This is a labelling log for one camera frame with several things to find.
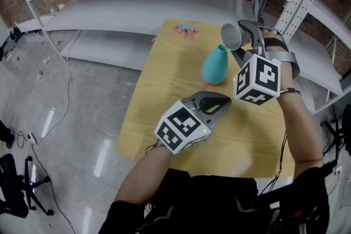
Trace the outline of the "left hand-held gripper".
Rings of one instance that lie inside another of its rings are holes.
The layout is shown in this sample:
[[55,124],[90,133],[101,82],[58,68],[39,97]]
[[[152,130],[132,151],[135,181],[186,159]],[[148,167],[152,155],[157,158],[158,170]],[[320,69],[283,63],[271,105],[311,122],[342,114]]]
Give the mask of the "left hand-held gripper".
[[231,98],[200,91],[186,103],[176,101],[161,117],[155,135],[174,155],[194,148],[212,134],[212,129],[228,112]]

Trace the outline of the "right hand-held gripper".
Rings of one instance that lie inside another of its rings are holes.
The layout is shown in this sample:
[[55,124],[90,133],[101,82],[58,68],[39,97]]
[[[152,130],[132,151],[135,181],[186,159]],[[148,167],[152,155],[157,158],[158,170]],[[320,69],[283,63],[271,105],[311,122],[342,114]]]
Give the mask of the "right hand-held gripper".
[[252,48],[231,51],[240,67],[240,71],[233,77],[234,98],[263,105],[280,96],[281,62],[268,58],[261,23],[249,20],[239,20],[237,23],[242,45],[251,43]]

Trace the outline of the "teal plastic vase bottle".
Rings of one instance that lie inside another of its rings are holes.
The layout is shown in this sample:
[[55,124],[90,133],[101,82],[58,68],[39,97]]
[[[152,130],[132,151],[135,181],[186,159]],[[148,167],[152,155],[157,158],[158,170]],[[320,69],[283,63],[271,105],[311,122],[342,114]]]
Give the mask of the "teal plastic vase bottle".
[[209,85],[220,85],[228,71],[228,53],[225,45],[220,44],[205,59],[202,69],[202,80]]

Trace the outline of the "person's right forearm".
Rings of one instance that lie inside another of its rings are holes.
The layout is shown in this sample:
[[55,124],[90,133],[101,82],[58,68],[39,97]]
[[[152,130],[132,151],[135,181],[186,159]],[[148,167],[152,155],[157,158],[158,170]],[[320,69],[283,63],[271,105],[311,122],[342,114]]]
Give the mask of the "person's right forearm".
[[323,139],[310,112],[298,93],[283,94],[278,98],[282,109],[287,141],[295,162],[294,175],[298,177],[310,168],[323,166]]

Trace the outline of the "person's left forearm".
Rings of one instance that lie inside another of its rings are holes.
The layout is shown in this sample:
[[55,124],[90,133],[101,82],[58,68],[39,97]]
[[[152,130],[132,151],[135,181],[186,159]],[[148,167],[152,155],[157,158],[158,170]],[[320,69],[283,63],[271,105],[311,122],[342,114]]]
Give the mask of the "person's left forearm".
[[114,201],[145,206],[160,187],[172,156],[164,146],[148,150],[123,180]]

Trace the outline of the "person's right hand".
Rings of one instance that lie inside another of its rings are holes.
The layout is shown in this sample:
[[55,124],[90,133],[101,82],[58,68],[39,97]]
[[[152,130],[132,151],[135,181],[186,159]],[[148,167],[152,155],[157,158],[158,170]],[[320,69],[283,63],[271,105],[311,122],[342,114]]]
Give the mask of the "person's right hand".
[[[273,31],[267,29],[262,29],[263,38],[274,38],[277,39],[279,43],[282,43],[280,36],[275,34]],[[301,94],[295,89],[295,85],[292,78],[292,66],[290,62],[281,63],[281,86],[282,95],[298,95]]]

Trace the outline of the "white metal shelf unit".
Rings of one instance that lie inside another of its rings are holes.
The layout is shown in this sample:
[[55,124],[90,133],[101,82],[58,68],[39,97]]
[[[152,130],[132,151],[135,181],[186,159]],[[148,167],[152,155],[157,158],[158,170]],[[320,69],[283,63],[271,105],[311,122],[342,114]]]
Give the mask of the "white metal shelf unit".
[[141,70],[151,38],[168,18],[222,25],[254,19],[246,0],[72,0],[53,16],[32,12],[38,29],[73,30],[58,55]]
[[351,79],[346,87],[340,83],[340,76],[333,65],[335,56],[329,56],[325,47],[298,28],[306,15],[311,15],[340,39],[351,50],[351,30],[331,9],[319,0],[285,0],[284,11],[276,23],[288,47],[295,53],[300,67],[300,76],[314,82],[328,91],[320,106],[315,106],[312,88],[304,84],[302,94],[311,113],[316,114],[351,93]]

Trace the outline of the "person's black clothing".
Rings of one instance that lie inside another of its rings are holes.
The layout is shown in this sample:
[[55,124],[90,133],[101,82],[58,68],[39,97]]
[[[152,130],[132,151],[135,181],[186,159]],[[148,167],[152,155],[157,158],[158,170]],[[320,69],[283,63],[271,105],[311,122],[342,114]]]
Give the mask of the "person's black clothing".
[[152,210],[114,202],[98,234],[268,234],[279,202],[258,209],[254,179],[190,176],[170,169]]

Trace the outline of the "black body-worn equipment pack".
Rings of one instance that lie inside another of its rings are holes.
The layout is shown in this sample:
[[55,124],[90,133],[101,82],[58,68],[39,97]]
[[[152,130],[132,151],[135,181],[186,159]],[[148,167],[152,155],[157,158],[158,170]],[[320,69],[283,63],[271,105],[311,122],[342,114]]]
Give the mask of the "black body-worn equipment pack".
[[330,222],[329,199],[325,178],[337,161],[322,167],[309,168],[293,183],[259,195],[254,206],[258,209],[279,202],[268,228],[268,234],[326,234]]

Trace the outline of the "black mesh office chair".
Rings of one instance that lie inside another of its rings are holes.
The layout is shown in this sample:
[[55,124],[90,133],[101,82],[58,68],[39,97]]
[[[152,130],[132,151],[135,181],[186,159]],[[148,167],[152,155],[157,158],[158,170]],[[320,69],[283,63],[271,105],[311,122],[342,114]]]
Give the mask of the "black mesh office chair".
[[0,199],[0,214],[11,214],[19,218],[26,218],[30,210],[39,207],[47,216],[53,216],[51,209],[46,210],[34,194],[34,189],[51,182],[46,176],[43,180],[31,183],[29,179],[28,162],[31,156],[25,159],[25,174],[20,175],[16,171],[15,161],[12,154],[8,153],[0,157],[0,189],[4,200]]

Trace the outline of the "wooden table with black pedestal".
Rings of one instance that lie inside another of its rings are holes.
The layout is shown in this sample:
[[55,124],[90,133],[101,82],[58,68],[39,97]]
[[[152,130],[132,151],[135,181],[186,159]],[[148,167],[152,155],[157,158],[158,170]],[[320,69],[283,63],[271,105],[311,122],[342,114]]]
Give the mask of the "wooden table with black pedestal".
[[[233,77],[239,65],[228,57],[228,73],[219,86],[202,81],[205,58],[220,45],[220,27],[192,22],[193,39],[177,33],[179,19],[166,19],[153,43],[132,95],[118,137],[119,154],[139,159],[156,142],[154,130],[162,115],[178,100],[206,90],[233,97]],[[272,178],[293,174],[294,162],[283,144],[284,118],[276,100],[255,106],[232,101],[212,134],[199,146],[175,155],[171,167],[195,174]]]

